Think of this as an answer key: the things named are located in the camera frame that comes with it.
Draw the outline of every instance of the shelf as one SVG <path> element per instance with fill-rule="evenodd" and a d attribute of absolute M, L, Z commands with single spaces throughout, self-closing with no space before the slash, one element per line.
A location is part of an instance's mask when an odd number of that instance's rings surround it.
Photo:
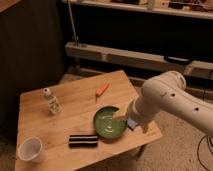
<path fill-rule="evenodd" d="M 212 12 L 199 12 L 191 10 L 179 10 L 172 9 L 169 7 L 163 7 L 159 5 L 159 0 L 155 2 L 155 6 L 152 9 L 147 9 L 147 5 L 133 5 L 133 4 L 124 4 L 124 3 L 115 3 L 115 2 L 101 2 L 101 0 L 69 0 L 71 4 L 85 5 L 85 6 L 95 6 L 102 8 L 118 9 L 118 10 L 128 10 L 128 11 L 137 11 L 137 12 L 146 12 L 146 13 L 155 13 L 155 14 L 164 14 L 164 15 L 173 15 L 173 16 L 182 16 L 182 17 L 192 17 L 192 18 L 201 18 L 201 19 L 210 19 L 213 20 Z"/>

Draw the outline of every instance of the wooden table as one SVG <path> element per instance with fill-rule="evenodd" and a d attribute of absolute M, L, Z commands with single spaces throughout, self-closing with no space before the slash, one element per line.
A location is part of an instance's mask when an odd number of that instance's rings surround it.
<path fill-rule="evenodd" d="M 106 92 L 95 102 L 95 90 L 109 82 Z M 117 154 L 129 151 L 160 138 L 155 122 L 146 134 L 140 127 L 127 129 L 117 141 L 100 139 L 97 148 L 69 148 L 71 134 L 92 134 L 95 112 L 107 105 L 121 107 L 138 96 L 123 71 L 116 71 L 50 87 L 62 106 L 59 115 L 50 115 L 42 89 L 21 94 L 17 147 L 32 136 L 39 137 L 45 147 L 46 158 L 35 164 L 17 157 L 16 171 L 76 170 Z"/>

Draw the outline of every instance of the white cup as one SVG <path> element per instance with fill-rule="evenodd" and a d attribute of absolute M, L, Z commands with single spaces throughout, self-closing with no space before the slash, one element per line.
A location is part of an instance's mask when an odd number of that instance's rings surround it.
<path fill-rule="evenodd" d="M 41 162 L 44 159 L 44 149 L 41 140 L 37 137 L 24 140 L 18 147 L 18 157 L 26 162 Z"/>

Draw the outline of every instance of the table leg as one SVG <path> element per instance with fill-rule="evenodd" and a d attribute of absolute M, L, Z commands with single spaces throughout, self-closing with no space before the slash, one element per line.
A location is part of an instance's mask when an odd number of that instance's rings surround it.
<path fill-rule="evenodd" d="M 143 154 L 143 152 L 144 152 L 144 150 L 145 150 L 145 147 L 146 147 L 146 145 L 142 145 L 142 146 L 140 147 L 139 151 L 138 151 L 137 154 L 136 154 L 137 159 L 138 159 L 139 157 L 141 157 L 141 155 Z"/>

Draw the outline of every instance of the striped object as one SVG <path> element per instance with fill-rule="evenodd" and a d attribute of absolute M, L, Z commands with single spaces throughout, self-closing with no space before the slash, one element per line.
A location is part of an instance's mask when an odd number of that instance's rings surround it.
<path fill-rule="evenodd" d="M 70 135 L 69 147 L 97 147 L 97 135 Z"/>

